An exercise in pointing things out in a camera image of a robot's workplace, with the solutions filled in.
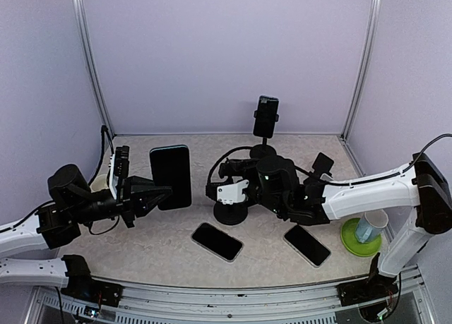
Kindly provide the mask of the black round-base phone stand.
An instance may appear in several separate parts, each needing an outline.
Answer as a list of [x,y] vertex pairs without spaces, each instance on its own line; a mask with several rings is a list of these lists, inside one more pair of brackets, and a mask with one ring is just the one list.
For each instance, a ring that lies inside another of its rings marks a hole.
[[278,115],[267,115],[266,113],[256,110],[254,112],[254,119],[253,135],[262,138],[262,142],[251,148],[249,152],[250,158],[262,158],[269,155],[275,155],[276,150],[268,144],[268,139],[273,137]]

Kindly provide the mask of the teal-edged black phone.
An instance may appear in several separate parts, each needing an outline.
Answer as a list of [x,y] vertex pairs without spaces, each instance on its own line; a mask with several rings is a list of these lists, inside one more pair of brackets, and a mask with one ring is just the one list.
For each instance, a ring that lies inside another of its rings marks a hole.
[[192,203],[191,164],[186,145],[153,148],[149,152],[152,178],[156,186],[169,186],[172,194],[158,204],[161,211],[187,208]]

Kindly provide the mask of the blue-edged black phone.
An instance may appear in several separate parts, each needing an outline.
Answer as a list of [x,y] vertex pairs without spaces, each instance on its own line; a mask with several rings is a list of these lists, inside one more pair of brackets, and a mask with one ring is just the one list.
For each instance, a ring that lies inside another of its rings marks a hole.
[[275,124],[279,120],[279,99],[276,97],[260,96],[257,110],[254,112],[253,134],[262,138],[272,138]]

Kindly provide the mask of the black folding phone stand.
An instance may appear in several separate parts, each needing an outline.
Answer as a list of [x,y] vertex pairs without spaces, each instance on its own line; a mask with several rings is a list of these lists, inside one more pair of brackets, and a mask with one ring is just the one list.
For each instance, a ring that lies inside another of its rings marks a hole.
[[331,169],[333,165],[334,160],[320,152],[311,166],[313,171],[309,172],[310,175],[304,180],[304,183],[306,184],[308,181],[318,181],[323,173],[327,173],[332,177]]

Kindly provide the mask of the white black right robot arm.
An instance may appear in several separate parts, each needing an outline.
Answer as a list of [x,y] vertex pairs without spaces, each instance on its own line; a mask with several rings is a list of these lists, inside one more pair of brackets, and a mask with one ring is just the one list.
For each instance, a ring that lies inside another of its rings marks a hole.
[[226,179],[217,188],[223,204],[258,204],[278,218],[303,226],[386,208],[410,207],[410,215],[386,252],[373,259],[374,271],[361,283],[367,298],[375,299],[388,288],[402,267],[433,236],[451,230],[451,194],[445,176],[423,152],[413,160],[381,174],[326,181],[331,159],[300,181],[299,168],[290,159],[270,155],[261,159],[225,160],[219,175]]

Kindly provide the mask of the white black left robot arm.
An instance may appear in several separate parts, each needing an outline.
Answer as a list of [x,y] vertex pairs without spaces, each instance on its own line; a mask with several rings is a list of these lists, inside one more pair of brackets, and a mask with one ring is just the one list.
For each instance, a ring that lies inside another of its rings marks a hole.
[[139,176],[121,176],[93,191],[74,164],[60,168],[47,183],[52,199],[1,229],[1,283],[56,287],[84,299],[100,295],[102,284],[92,278],[83,256],[25,260],[14,255],[65,246],[81,235],[81,225],[100,220],[117,218],[132,228],[135,219],[172,194],[171,187]]

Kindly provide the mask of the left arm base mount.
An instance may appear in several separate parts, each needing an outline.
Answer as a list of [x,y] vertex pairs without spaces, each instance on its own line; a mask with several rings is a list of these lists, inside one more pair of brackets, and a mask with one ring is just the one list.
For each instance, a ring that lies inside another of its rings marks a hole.
[[61,293],[78,300],[117,308],[123,289],[120,284],[91,277],[70,277],[68,285],[61,289]]

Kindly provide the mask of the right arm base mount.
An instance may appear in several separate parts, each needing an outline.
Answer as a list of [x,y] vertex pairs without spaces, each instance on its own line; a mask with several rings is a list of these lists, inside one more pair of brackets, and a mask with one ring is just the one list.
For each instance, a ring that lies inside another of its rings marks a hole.
[[337,290],[341,306],[351,306],[397,294],[398,286],[395,278],[383,277],[341,283]]

